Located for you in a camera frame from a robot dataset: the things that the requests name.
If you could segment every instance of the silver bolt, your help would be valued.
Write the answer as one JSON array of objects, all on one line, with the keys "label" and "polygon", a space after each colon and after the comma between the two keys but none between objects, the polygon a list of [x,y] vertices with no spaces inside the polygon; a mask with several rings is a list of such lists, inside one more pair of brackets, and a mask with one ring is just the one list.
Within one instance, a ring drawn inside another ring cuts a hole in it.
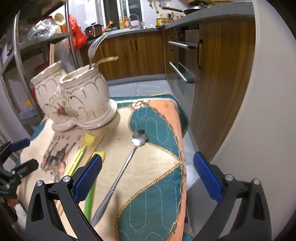
[{"label": "silver bolt", "polygon": [[259,184],[260,184],[260,181],[259,181],[257,178],[255,178],[255,179],[253,180],[253,182],[254,182],[256,185],[259,185]]},{"label": "silver bolt", "polygon": [[42,185],[43,181],[39,180],[36,182],[36,186],[40,187]]},{"label": "silver bolt", "polygon": [[65,176],[65,177],[63,178],[63,182],[67,183],[67,182],[70,181],[70,179],[71,179],[70,176]]},{"label": "silver bolt", "polygon": [[233,180],[233,176],[231,176],[230,174],[227,174],[227,175],[225,176],[225,178],[226,178],[226,180],[228,180],[228,181],[232,181],[232,180]]}]

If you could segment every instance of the tablecloth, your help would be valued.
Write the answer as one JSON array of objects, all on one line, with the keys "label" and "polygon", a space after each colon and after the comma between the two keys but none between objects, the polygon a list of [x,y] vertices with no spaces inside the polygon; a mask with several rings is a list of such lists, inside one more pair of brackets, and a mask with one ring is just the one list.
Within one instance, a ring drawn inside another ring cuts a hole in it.
[{"label": "tablecloth", "polygon": [[[170,94],[117,97],[118,112],[107,125],[94,129],[73,128],[54,132],[45,118],[31,137],[20,162],[35,158],[39,168],[24,178],[18,189],[28,207],[35,183],[59,181],[87,133],[104,138],[97,151],[106,159],[97,178],[93,214],[116,179],[133,148],[132,133],[144,129],[148,143],[139,147],[125,170],[102,220],[95,230],[104,241],[192,240],[184,233],[186,170],[182,136],[188,119]],[[84,210],[84,202],[79,206]],[[67,233],[75,233],[63,213]]]}]

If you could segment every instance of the blue textured pad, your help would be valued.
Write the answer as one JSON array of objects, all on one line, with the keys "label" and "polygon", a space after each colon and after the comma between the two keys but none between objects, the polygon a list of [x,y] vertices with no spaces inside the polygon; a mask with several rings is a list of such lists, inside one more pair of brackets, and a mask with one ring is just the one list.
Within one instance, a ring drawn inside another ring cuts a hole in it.
[{"label": "blue textured pad", "polygon": [[15,152],[15,151],[19,151],[19,150],[22,150],[24,149],[25,147],[28,147],[30,145],[30,140],[28,138],[25,138],[23,140],[20,140],[18,142],[14,142],[11,144],[10,146],[10,150],[12,152]]},{"label": "blue textured pad", "polygon": [[193,156],[193,165],[211,199],[220,203],[222,200],[221,184],[198,152]]},{"label": "blue textured pad", "polygon": [[103,161],[100,155],[93,156],[91,163],[75,186],[74,200],[76,203],[84,201],[102,169]]}]

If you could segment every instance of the pan handle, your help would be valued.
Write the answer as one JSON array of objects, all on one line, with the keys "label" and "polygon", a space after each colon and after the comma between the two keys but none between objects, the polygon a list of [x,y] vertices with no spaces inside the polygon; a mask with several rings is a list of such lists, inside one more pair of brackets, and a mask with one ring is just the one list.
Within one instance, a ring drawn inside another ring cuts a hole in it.
[{"label": "pan handle", "polygon": [[173,8],[173,7],[163,7],[163,10],[171,10],[176,12],[183,12],[181,9]]}]

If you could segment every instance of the countertop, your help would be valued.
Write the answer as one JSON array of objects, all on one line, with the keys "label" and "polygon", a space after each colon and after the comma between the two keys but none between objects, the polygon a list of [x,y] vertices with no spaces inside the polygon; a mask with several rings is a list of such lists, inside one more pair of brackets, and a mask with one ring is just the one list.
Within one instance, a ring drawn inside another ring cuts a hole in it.
[{"label": "countertop", "polygon": [[[163,28],[148,28],[148,29],[139,29],[139,28],[124,28],[110,32],[110,35],[106,38],[114,38],[117,36],[122,36],[126,34],[135,34],[142,32],[154,32],[154,31],[163,31],[169,28],[180,28],[188,26],[191,24],[200,23],[207,19],[220,19],[220,18],[255,18],[253,3],[251,1],[243,2],[233,2],[220,4],[217,6],[205,8],[197,12],[188,14],[187,16],[175,20],[174,22],[168,24]],[[91,44],[95,39],[90,40],[87,44]]]}]

